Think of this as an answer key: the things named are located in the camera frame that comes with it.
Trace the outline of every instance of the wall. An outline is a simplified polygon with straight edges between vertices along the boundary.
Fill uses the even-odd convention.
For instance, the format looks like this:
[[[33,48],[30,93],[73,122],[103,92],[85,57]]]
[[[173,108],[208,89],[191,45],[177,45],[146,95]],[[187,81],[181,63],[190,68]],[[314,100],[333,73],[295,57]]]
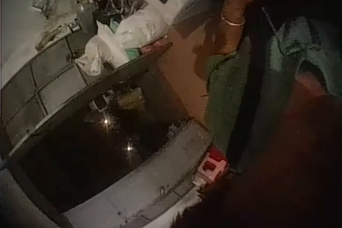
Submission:
[[[72,0],[58,0],[49,21],[30,8],[32,1],[1,0],[1,87],[36,55],[34,47],[45,29],[73,20]]]
[[[8,170],[1,175],[1,211],[13,227],[58,228],[26,196]]]

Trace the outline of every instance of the person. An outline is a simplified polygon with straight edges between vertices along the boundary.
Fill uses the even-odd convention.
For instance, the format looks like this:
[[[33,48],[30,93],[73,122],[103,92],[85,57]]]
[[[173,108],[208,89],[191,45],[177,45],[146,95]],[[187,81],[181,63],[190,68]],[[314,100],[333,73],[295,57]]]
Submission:
[[[245,131],[249,143],[242,153],[234,151],[232,134],[253,80],[255,56],[241,43],[253,1],[225,0],[207,81],[213,142],[234,168],[243,159],[247,164],[241,175],[226,172],[210,185],[172,228],[327,227],[342,221],[342,61],[338,33],[327,34],[334,31],[330,25],[297,17],[277,30],[263,10],[273,36],[265,47],[261,99]]]

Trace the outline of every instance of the floor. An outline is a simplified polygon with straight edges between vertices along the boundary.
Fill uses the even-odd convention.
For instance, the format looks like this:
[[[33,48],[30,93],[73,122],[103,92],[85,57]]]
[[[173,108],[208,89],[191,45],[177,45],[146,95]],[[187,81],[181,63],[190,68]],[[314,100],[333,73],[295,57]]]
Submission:
[[[172,27],[173,46],[159,59],[159,68],[191,117],[205,124],[207,103],[205,62],[211,50],[212,28],[208,13]]]

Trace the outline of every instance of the white plastic bag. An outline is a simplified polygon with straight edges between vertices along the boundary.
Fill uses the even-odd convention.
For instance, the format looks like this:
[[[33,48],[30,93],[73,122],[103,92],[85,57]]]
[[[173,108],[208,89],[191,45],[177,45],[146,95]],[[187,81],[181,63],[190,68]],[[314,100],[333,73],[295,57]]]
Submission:
[[[110,27],[98,21],[96,23],[98,27],[97,35],[108,45],[111,52],[110,56],[103,56],[103,61],[109,62],[114,68],[127,63],[129,61],[127,52],[118,42]]]
[[[84,55],[77,58],[75,62],[89,76],[98,76],[103,69],[103,59],[110,56],[109,47],[96,35],[85,45]]]
[[[75,62],[90,76],[98,76],[103,70],[103,62],[117,68],[129,61],[127,52],[115,38],[111,29],[97,21],[97,35],[85,45],[84,55]]]
[[[141,48],[166,35],[169,26],[151,5],[122,20],[115,38],[124,49]]]

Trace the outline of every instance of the white bangle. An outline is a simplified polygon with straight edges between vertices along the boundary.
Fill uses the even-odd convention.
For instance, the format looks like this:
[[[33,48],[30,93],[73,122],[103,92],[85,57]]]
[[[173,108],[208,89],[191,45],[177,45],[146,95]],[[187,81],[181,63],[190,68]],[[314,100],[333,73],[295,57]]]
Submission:
[[[229,24],[229,25],[231,25],[231,26],[236,26],[236,27],[241,27],[241,26],[243,26],[243,25],[245,24],[245,22],[246,22],[245,18],[244,18],[244,21],[243,21],[242,23],[234,23],[234,22],[228,21],[228,20],[223,16],[222,13],[221,13],[221,19],[222,19],[225,23],[227,23],[227,24]]]

